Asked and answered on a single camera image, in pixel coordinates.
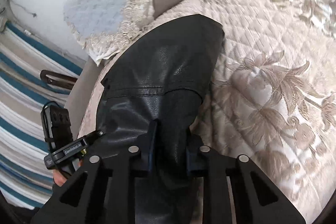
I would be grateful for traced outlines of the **person's left hand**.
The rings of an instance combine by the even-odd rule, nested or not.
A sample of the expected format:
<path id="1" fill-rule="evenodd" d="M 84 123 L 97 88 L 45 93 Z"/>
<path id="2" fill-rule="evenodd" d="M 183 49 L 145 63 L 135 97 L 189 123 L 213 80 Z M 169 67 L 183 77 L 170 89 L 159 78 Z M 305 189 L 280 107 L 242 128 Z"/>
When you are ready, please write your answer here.
<path id="1" fill-rule="evenodd" d="M 75 160 L 74 163 L 76 164 L 75 170 L 78 170 L 82 166 L 83 161 Z M 53 174 L 55 185 L 59 187 L 61 187 L 67 181 L 67 179 L 59 172 L 59 170 L 56 170 L 56 169 L 53 170 L 52 174 Z"/>

